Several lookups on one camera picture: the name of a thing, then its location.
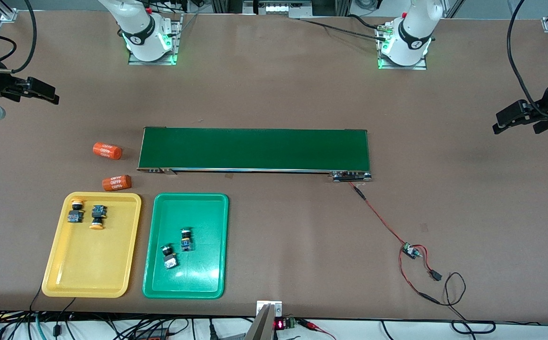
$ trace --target electronic component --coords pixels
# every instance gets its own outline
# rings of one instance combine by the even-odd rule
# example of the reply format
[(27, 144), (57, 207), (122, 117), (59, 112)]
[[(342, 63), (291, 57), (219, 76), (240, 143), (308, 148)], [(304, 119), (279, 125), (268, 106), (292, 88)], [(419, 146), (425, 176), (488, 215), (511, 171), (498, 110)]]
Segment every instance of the electronic component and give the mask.
[(102, 230), (104, 229), (102, 220), (106, 218), (106, 206), (97, 205), (93, 206), (93, 209), (91, 209), (91, 217), (93, 217), (93, 221), (91, 222), (91, 226), (89, 228), (93, 230)]
[(407, 254), (408, 257), (412, 258), (413, 260), (417, 256), (421, 257), (421, 253), (419, 253), (419, 251), (408, 242), (404, 243), (404, 246), (402, 247), (402, 252), (404, 254)]
[(181, 230), (181, 251), (192, 251), (192, 232), (190, 232), (190, 228), (182, 228)]
[(83, 200), (73, 200), (73, 210), (68, 213), (68, 221), (71, 223), (81, 223), (83, 222)]
[(105, 191), (129, 189), (131, 187), (131, 176), (123, 175), (104, 178), (102, 180), (102, 187)]
[(117, 160), (123, 155), (123, 150), (116, 145), (97, 142), (93, 145), (93, 153), (101, 157)]
[(171, 243), (168, 243), (162, 246), (161, 250), (164, 256), (164, 267), (166, 269), (171, 269), (175, 267), (177, 265), (177, 258), (175, 258), (176, 254), (173, 252), (173, 245), (171, 245)]
[(297, 325), (295, 318), (276, 318), (274, 329), (282, 331), (283, 329), (295, 328), (295, 325)]

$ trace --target black wire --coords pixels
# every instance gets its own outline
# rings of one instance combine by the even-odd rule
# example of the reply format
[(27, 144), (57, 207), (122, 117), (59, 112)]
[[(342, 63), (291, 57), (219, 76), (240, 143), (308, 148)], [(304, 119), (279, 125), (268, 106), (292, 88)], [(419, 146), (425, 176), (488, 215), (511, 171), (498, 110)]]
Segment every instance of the black wire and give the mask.
[(381, 325), (384, 327), (385, 335), (389, 338), (389, 340), (394, 340), (391, 335), (389, 335), (389, 332), (387, 331), (387, 327), (385, 326), (385, 322), (381, 320)]
[(507, 57), (509, 58), (509, 64), (511, 65), (511, 69), (513, 69), (515, 76), (518, 78), (520, 87), (522, 87), (522, 91), (524, 91), (526, 99), (528, 99), (528, 103), (530, 103), (531, 106), (535, 108), (535, 110), (537, 110), (538, 114), (548, 118), (548, 114), (542, 112), (537, 103), (532, 99), (531, 93), (529, 93), (528, 89), (526, 88), (526, 85), (524, 84), (524, 79), (522, 79), (518, 68), (515, 66), (514, 57), (511, 54), (511, 32), (514, 28), (515, 18), (518, 16), (518, 11), (520, 10), (520, 7), (522, 7), (522, 4), (524, 4), (524, 0), (520, 0), (520, 2), (518, 2), (518, 6), (515, 7), (515, 11), (513, 15), (511, 15), (511, 20), (509, 21), (509, 28), (507, 29)]
[(26, 3), (26, 8), (28, 8), (28, 12), (30, 13), (30, 21), (33, 24), (33, 41), (30, 45), (30, 51), (28, 52), (26, 61), (24, 62), (24, 64), (22, 64), (22, 66), (18, 67), (17, 69), (13, 69), (11, 71), (12, 74), (23, 71), (26, 68), (26, 66), (30, 64), (30, 60), (32, 60), (34, 56), (34, 48), (37, 47), (37, 19), (34, 17), (34, 11), (33, 11), (33, 7), (30, 6), (30, 1), (24, 0), (24, 2)]
[(69, 320), (68, 319), (64, 319), (64, 324), (66, 325), (66, 329), (68, 330), (69, 334), (70, 334), (70, 337), (73, 339), (73, 340), (77, 340), (75, 339), (75, 336), (73, 335), (73, 331), (70, 330), (70, 326), (68, 325), (69, 324)]
[(0, 36), (0, 40), (4, 40), (4, 41), (7, 41), (8, 43), (11, 44), (11, 50), (4, 56), (0, 57), (0, 61), (4, 61), (6, 60), (7, 58), (9, 58), (17, 49), (17, 44), (15, 41), (11, 40), (10, 38), (8, 37), (4, 37), (4, 36)]
[(330, 25), (322, 24), (321, 22), (309, 21), (309, 20), (301, 20), (301, 19), (300, 19), (300, 21), (302, 21), (302, 22), (309, 22), (309, 23), (311, 23), (311, 24), (315, 24), (315, 25), (318, 25), (318, 26), (323, 26), (323, 27), (326, 27), (326, 28), (331, 28), (332, 30), (336, 30), (336, 31), (344, 32), (344, 33), (348, 33), (348, 34), (353, 34), (353, 35), (355, 35), (355, 36), (361, 36), (361, 37), (367, 37), (367, 38), (369, 38), (369, 39), (375, 39), (375, 40), (379, 40), (379, 41), (385, 41), (385, 38), (384, 38), (384, 37), (369, 36), (368, 34), (362, 34), (362, 33), (358, 33), (358, 32), (352, 32), (352, 31), (344, 30), (343, 28), (338, 28), (338, 27), (335, 27), (335, 26), (330, 26)]
[[(171, 327), (171, 323), (173, 323), (175, 320), (179, 320), (179, 319), (173, 319), (173, 320), (171, 320), (171, 322), (169, 323), (169, 326), (167, 327), (167, 331), (168, 331), (169, 328)], [(173, 335), (176, 335), (176, 334), (179, 334), (179, 333), (183, 332), (185, 329), (188, 328), (188, 326), (190, 325), (190, 321), (188, 321), (188, 319), (185, 319), (185, 320), (186, 320), (186, 325), (185, 325), (182, 329), (180, 329), (179, 331), (177, 331), (177, 332), (175, 331), (175, 332), (171, 333), (172, 336), (173, 336)]]
[(361, 17), (359, 17), (358, 15), (356, 14), (350, 14), (348, 15), (348, 17), (353, 17), (353, 18), (356, 18), (358, 19), (358, 21), (360, 21), (360, 23), (364, 26), (367, 26), (368, 28), (373, 28), (373, 30), (376, 30), (377, 29), (377, 26), (380, 26), (380, 25), (371, 25), (369, 23), (367, 23), (366, 21), (362, 20)]
[(34, 295), (33, 300), (30, 301), (30, 305), (28, 305), (28, 311), (34, 312), (33, 310), (33, 304), (37, 300), (37, 297), (39, 296), (39, 293), (41, 293), (41, 285), (39, 284), (39, 289), (37, 289), (37, 293)]
[(60, 314), (58, 314), (58, 317), (56, 318), (56, 327), (58, 327), (58, 322), (60, 321), (60, 317), (62, 316), (62, 314), (64, 312), (66, 312), (67, 309), (69, 309), (70, 305), (73, 304), (73, 302), (76, 300), (77, 298), (74, 297), (72, 299), (72, 301), (66, 305), (66, 307), (64, 307), (64, 309), (62, 309), (62, 312), (60, 312)]

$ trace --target brown table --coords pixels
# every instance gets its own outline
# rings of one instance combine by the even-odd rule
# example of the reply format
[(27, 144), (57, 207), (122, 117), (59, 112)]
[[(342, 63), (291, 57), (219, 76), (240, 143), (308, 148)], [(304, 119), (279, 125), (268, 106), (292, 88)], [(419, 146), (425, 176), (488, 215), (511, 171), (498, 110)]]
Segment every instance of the brown table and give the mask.
[[(0, 99), (0, 309), (25, 309), (45, 271), (56, 220), (73, 191), (131, 174), (142, 218), (127, 293), (71, 310), (252, 315), (255, 301), (336, 318), (452, 319), (399, 273), (400, 244), (349, 185), (301, 174), (135, 171), (142, 127), (366, 128), (374, 181), (360, 186), (407, 241), (427, 245), (445, 277), (462, 273), (457, 308), (470, 319), (548, 321), (548, 133), (495, 136), (495, 112), (523, 97), (507, 62), (507, 21), (443, 20), (428, 71), (378, 70), (374, 43), (283, 17), (201, 15), (175, 67), (127, 66), (108, 13), (37, 13), (39, 41), (22, 76), (56, 86), (60, 105)], [(369, 31), (347, 18), (327, 23)], [(22, 13), (0, 31), (26, 57)], [(8, 47), (0, 43), (0, 54)], [(514, 56), (538, 98), (548, 86), (548, 34), (520, 21)], [(121, 161), (91, 153), (125, 148)], [(142, 295), (153, 199), (159, 192), (230, 198), (226, 290), (215, 301)], [(443, 284), (404, 261), (420, 290)], [(40, 295), (35, 308), (69, 299)]]

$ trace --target orange cylinder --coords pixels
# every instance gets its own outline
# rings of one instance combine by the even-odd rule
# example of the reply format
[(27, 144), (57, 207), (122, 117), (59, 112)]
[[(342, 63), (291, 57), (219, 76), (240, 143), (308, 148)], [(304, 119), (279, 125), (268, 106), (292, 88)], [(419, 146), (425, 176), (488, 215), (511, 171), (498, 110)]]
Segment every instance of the orange cylinder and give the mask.
[(110, 178), (104, 178), (102, 180), (102, 187), (105, 191), (123, 190), (131, 187), (131, 176), (115, 176)]
[(101, 157), (116, 160), (121, 158), (121, 155), (123, 155), (123, 150), (116, 145), (97, 142), (93, 145), (93, 153)]

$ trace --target power cord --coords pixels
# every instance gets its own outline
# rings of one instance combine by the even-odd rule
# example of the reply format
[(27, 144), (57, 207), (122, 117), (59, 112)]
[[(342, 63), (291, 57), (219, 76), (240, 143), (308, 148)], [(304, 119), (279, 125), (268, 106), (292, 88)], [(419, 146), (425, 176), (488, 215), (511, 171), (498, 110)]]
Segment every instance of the power cord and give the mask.
[(384, 37), (378, 37), (378, 36), (370, 36), (368, 34), (363, 34), (363, 33), (358, 33), (358, 32), (353, 32), (353, 31), (348, 31), (348, 30), (344, 30), (343, 28), (338, 28), (338, 27), (335, 27), (335, 26), (330, 26), (330, 25), (326, 25), (326, 24), (322, 24), (321, 22), (316, 22), (316, 21), (310, 21), (310, 20), (303, 20), (303, 19), (297, 19), (299, 21), (302, 21), (302, 22), (309, 22), (311, 24), (315, 24), (315, 25), (318, 25), (318, 26), (323, 26), (325, 28), (330, 28), (332, 30), (336, 30), (336, 31), (339, 31), (339, 32), (343, 32), (343, 33), (348, 33), (348, 34), (353, 34), (355, 36), (361, 36), (361, 37), (367, 37), (369, 39), (375, 39), (375, 40), (379, 40), (379, 41), (385, 41), (385, 38)]
[(337, 340), (337, 338), (335, 338), (334, 335), (332, 335), (331, 333), (328, 333), (327, 331), (324, 331), (323, 329), (315, 325), (315, 323), (311, 323), (310, 321), (307, 321), (306, 319), (301, 319), (301, 318), (295, 318), (295, 321), (297, 321), (298, 325), (306, 327), (310, 331), (314, 331), (314, 332), (317, 331), (319, 333), (324, 333), (330, 336), (331, 338), (333, 338), (333, 340)]
[(213, 325), (212, 318), (209, 318), (209, 334), (211, 335), (209, 340), (220, 340), (220, 337), (217, 336), (217, 332), (215, 331), (215, 326)]
[(4, 61), (6, 60), (7, 58), (9, 58), (17, 49), (17, 44), (15, 41), (11, 40), (10, 38), (8, 37), (4, 37), (4, 36), (0, 36), (0, 40), (4, 40), (4, 41), (7, 41), (8, 43), (11, 44), (11, 50), (4, 56), (0, 57), (0, 61)]
[(507, 28), (507, 57), (509, 58), (509, 64), (511, 65), (511, 69), (513, 69), (515, 76), (518, 78), (520, 87), (522, 87), (522, 91), (524, 91), (526, 99), (528, 99), (528, 103), (530, 103), (531, 106), (535, 110), (537, 110), (538, 114), (545, 118), (548, 118), (548, 114), (542, 112), (537, 103), (532, 99), (531, 93), (529, 93), (526, 85), (524, 84), (524, 79), (522, 79), (522, 75), (520, 75), (518, 68), (515, 66), (514, 56), (511, 54), (511, 32), (514, 29), (515, 18), (518, 16), (518, 11), (520, 10), (520, 8), (522, 8), (522, 4), (524, 4), (524, 0), (520, 0), (520, 2), (518, 2), (518, 6), (515, 7), (515, 11), (513, 15), (511, 15), (511, 20), (509, 21), (509, 27)]
[[(377, 217), (382, 222), (382, 224), (387, 228), (387, 230), (389, 230), (389, 232), (391, 232), (398, 239), (398, 241), (400, 243), (402, 243), (402, 247), (400, 249), (400, 252), (398, 253), (398, 266), (400, 268), (400, 273), (402, 274), (402, 277), (404, 277), (404, 280), (406, 281), (408, 286), (410, 286), (412, 288), (412, 290), (414, 290), (417, 293), (417, 295), (419, 295), (423, 299), (426, 299), (429, 302), (432, 302), (432, 303), (434, 303), (436, 305), (439, 305), (439, 306), (448, 307), (457, 316), (459, 316), (459, 318), (461, 318), (460, 320), (451, 321), (451, 327), (453, 328), (453, 331), (455, 331), (459, 334), (470, 335), (470, 336), (472, 336), (473, 340), (475, 340), (475, 334), (490, 334), (490, 333), (496, 331), (497, 324), (494, 323), (494, 321), (470, 321), (470, 320), (466, 319), (454, 307), (455, 305), (457, 305), (458, 303), (461, 302), (461, 299), (463, 298), (463, 296), (464, 296), (464, 294), (467, 290), (467, 284), (465, 283), (465, 279), (462, 277), (462, 275), (460, 273), (458, 273), (458, 272), (451, 273), (446, 278), (446, 280), (444, 282), (444, 296), (446, 298), (446, 303), (442, 303), (442, 302), (438, 301), (437, 299), (435, 299), (434, 297), (417, 290), (417, 288), (415, 288), (414, 284), (412, 284), (411, 280), (409, 280), (408, 276), (406, 276), (406, 273), (404, 273), (404, 269), (402, 267), (402, 254), (403, 253), (406, 254), (408, 257), (412, 258), (413, 260), (417, 257), (423, 257), (425, 267), (427, 268), (427, 270), (428, 270), (429, 274), (431, 275), (432, 279), (440, 281), (440, 280), (442, 280), (442, 275), (440, 275), (438, 272), (436, 272), (434, 269), (432, 269), (431, 265), (429, 265), (429, 252), (428, 252), (428, 249), (423, 245), (411, 245), (410, 243), (405, 242), (404, 239), (402, 239), (391, 228), (391, 226), (389, 226), (389, 224), (384, 220), (384, 218), (381, 215), (379, 215), (379, 213), (375, 210), (373, 205), (367, 200), (366, 196), (364, 196), (362, 191), (360, 189), (358, 189), (358, 187), (356, 187), (354, 185), (354, 183), (349, 182), (349, 184), (352, 187), (352, 189), (354, 189), (354, 191), (358, 194), (358, 196), (360, 196), (360, 198), (362, 198), (362, 200), (367, 204), (367, 206), (369, 206), (371, 211), (373, 211), (373, 213), (375, 213), (375, 215), (377, 215)], [(451, 302), (449, 292), (448, 292), (448, 283), (453, 278), (453, 276), (458, 276), (461, 279), (463, 289), (462, 289), (462, 292), (459, 294), (458, 298), (454, 302)], [(471, 329), (471, 327), (469, 327), (468, 322), (469, 323), (482, 323), (482, 324), (492, 325), (492, 329), (487, 330), (487, 331), (473, 331), (473, 329)], [(457, 329), (457, 327), (455, 325), (456, 323), (461, 323), (467, 329), (467, 331), (461, 331), (461, 330)], [(391, 338), (391, 336), (389, 336), (389, 333), (387, 332), (387, 329), (385, 327), (385, 323), (383, 321), (382, 321), (382, 324), (383, 324), (383, 327), (384, 327), (384, 331), (386, 331), (386, 335), (389, 338)]]
[(377, 29), (377, 26), (382, 26), (382, 25), (371, 25), (369, 23), (367, 23), (366, 21), (364, 21), (361, 17), (359, 17), (358, 15), (356, 14), (350, 14), (348, 15), (348, 17), (353, 17), (355, 19), (357, 19), (358, 21), (360, 21), (360, 23), (368, 28), (373, 28), (373, 30), (376, 30)]
[(34, 17), (34, 11), (33, 7), (30, 6), (29, 0), (24, 0), (24, 3), (26, 3), (26, 8), (28, 8), (28, 13), (30, 14), (30, 21), (33, 25), (33, 41), (30, 45), (30, 51), (28, 52), (28, 56), (26, 57), (26, 61), (24, 61), (24, 64), (22, 66), (18, 67), (17, 69), (13, 69), (11, 73), (18, 73), (20, 71), (23, 71), (28, 64), (30, 64), (30, 60), (32, 60), (34, 56), (34, 49), (37, 46), (37, 19)]

